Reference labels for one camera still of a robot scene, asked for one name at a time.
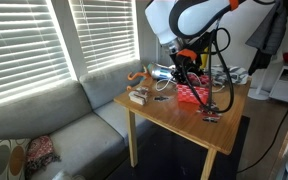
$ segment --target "rug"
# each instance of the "rug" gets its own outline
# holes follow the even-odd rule
[[[217,153],[210,179],[234,180],[242,154],[250,119],[242,116],[230,155]],[[138,148],[135,168],[126,159],[108,180],[189,180],[200,179],[207,150],[164,128],[158,127]]]

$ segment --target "gray couch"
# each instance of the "gray couch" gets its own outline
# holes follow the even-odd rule
[[[52,179],[59,171],[103,179],[128,156],[124,108],[114,103],[125,91],[129,72],[140,62],[115,66],[109,73],[87,74],[80,82],[38,92],[0,105],[0,139],[34,139],[50,135],[61,162],[49,164],[32,179]],[[137,135],[145,139],[154,126],[136,117]]]

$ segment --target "window blinds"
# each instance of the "window blinds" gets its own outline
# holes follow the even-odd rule
[[[0,0],[0,100],[70,78],[46,0]]]
[[[89,72],[139,59],[134,0],[70,0]]]

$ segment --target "table leg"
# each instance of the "table leg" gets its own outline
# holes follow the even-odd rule
[[[131,166],[135,167],[137,164],[135,114],[131,112],[128,108],[126,108],[126,121],[128,130],[128,145],[130,148]]]
[[[209,179],[217,151],[208,149],[201,179]]]

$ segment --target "window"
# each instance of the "window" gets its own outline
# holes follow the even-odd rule
[[[139,59],[135,0],[70,0],[88,72]]]
[[[72,78],[49,4],[0,0],[0,101]]]

